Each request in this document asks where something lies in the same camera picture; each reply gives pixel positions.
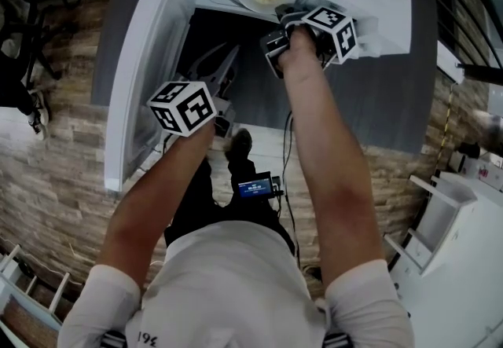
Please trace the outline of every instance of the shoe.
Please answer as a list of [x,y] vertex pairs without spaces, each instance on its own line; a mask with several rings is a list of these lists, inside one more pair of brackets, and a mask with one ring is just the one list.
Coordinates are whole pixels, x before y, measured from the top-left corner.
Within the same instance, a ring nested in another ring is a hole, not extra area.
[[247,159],[252,150],[252,135],[246,129],[239,129],[226,148],[228,161],[231,159]]
[[321,281],[321,267],[319,266],[304,266],[303,273],[312,276],[315,280]]
[[47,137],[47,130],[44,125],[42,125],[41,120],[40,120],[40,114],[38,111],[35,111],[35,119],[33,122],[28,122],[28,124],[31,126],[33,131],[35,132],[35,138],[39,141],[43,141]]
[[43,126],[47,126],[47,123],[49,123],[49,112],[47,111],[42,91],[34,92],[31,95],[31,98],[33,98],[33,106],[35,107],[35,109],[37,109],[37,111],[39,111],[40,123]]

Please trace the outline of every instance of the floor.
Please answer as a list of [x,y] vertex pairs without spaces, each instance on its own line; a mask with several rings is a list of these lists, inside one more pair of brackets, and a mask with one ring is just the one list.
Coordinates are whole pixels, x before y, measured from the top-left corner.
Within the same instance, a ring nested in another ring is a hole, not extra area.
[[[40,68],[35,83],[44,89],[51,109],[50,137],[44,142],[29,138],[20,127],[7,126],[0,119],[0,244],[21,244],[44,266],[70,272],[68,293],[78,292],[94,263],[106,226],[122,195],[103,187],[107,108],[90,104],[94,58],[108,0],[84,0],[71,12],[58,9],[52,23],[76,20],[80,31],[73,38],[59,38],[46,47],[46,55],[63,79],[54,82]],[[450,99],[449,80],[437,71],[435,91],[426,137],[420,154],[407,154],[364,145],[372,174],[373,193],[380,231],[401,240],[424,198],[421,189],[408,181],[411,174],[427,180],[434,174],[441,149]],[[488,86],[466,81],[453,88],[449,131],[439,167],[455,145],[462,141],[491,143],[493,118],[485,114]],[[254,139],[251,159],[257,170],[280,174],[282,130],[246,126]],[[231,188],[222,141],[209,152],[213,168],[215,198],[230,199]],[[155,159],[152,155],[145,169]],[[128,183],[141,177],[138,171]],[[318,237],[306,183],[296,155],[295,143],[287,169],[288,191],[296,218],[302,265],[316,264]],[[282,222],[291,228],[286,212]],[[387,248],[387,257],[392,251]],[[157,244],[153,261],[162,260],[163,241]],[[50,284],[61,276],[41,267],[32,258],[26,261]],[[151,266],[149,280],[160,264]],[[307,278],[313,296],[322,293],[320,284]]]

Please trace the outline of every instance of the metal railing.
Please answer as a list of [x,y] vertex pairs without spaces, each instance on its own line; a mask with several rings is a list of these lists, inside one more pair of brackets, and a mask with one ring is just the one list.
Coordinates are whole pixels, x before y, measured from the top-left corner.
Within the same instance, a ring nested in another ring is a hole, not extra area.
[[[465,0],[456,0],[459,6],[466,12],[466,15],[468,16],[470,21],[475,25],[475,28],[478,31],[478,35],[480,35],[479,37],[477,37],[477,40],[473,38],[473,34],[469,31],[467,26],[464,25],[461,20],[459,20],[459,16],[447,5],[447,3],[445,3],[445,0],[436,1],[439,9],[444,11],[450,17],[450,23],[465,36],[469,44],[473,46],[473,49],[477,52],[484,63],[484,65],[477,64],[477,59],[467,49],[466,45],[463,44],[459,37],[454,34],[452,28],[447,26],[445,22],[442,22],[440,20],[439,29],[442,30],[443,35],[448,36],[452,43],[455,44],[457,48],[466,56],[466,59],[463,59],[456,50],[450,48],[454,56],[456,56],[456,58],[461,62],[461,67],[464,68],[465,75],[469,78],[479,81],[503,85],[503,65],[501,64],[501,60],[496,52],[496,49],[494,48],[493,43],[490,40],[489,35],[486,33],[486,29],[483,27],[483,24],[477,19],[473,11],[468,7],[467,2]],[[496,30],[498,36],[503,41],[503,24],[501,23],[497,10],[494,7],[493,1],[480,0],[480,3],[486,10],[487,16],[492,21],[494,29]],[[494,61],[498,65],[498,68],[492,68],[490,66],[490,59],[488,59],[488,56],[485,55],[480,49],[478,42],[481,41],[481,39],[483,39],[483,41],[487,44],[490,53],[494,57]]]

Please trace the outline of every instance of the digital display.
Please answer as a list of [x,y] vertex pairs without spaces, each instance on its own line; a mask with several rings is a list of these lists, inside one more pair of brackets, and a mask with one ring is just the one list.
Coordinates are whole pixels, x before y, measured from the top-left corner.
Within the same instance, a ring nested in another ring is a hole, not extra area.
[[245,183],[240,183],[238,186],[241,197],[254,197],[265,194],[269,195],[273,192],[270,184],[270,179],[247,181]]

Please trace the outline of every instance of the black pants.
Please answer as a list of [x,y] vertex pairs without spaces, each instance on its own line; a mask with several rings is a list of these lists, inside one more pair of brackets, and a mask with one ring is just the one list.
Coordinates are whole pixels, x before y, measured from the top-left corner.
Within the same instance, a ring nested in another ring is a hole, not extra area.
[[164,231],[166,245],[169,246],[179,237],[216,222],[249,221],[279,233],[291,253],[295,254],[295,245],[280,224],[277,212],[272,209],[269,201],[240,197],[238,184],[250,181],[251,176],[255,174],[253,162],[249,159],[231,161],[228,168],[232,175],[233,198],[229,205],[220,207],[213,200],[211,166],[207,159],[204,159],[183,196],[171,226]]
[[0,79],[0,106],[18,108],[26,116],[33,113],[33,100],[21,81]]

